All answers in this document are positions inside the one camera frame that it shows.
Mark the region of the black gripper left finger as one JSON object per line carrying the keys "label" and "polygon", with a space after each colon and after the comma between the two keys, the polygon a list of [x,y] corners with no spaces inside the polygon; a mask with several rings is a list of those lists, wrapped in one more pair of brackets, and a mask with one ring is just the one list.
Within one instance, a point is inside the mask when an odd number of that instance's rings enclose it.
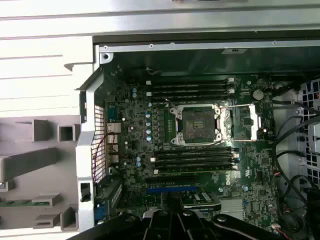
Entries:
{"label": "black gripper left finger", "polygon": [[161,208],[146,211],[143,218],[123,213],[70,237],[71,240],[169,240],[173,220],[173,197],[161,195]]}

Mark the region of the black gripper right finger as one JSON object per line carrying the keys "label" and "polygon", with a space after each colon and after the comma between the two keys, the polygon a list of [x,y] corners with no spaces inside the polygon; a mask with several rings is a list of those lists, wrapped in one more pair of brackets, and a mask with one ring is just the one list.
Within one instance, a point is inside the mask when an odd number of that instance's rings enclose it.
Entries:
{"label": "black gripper right finger", "polygon": [[282,240],[280,234],[267,231],[243,219],[221,212],[220,200],[185,204],[182,192],[174,194],[174,216],[188,240]]}

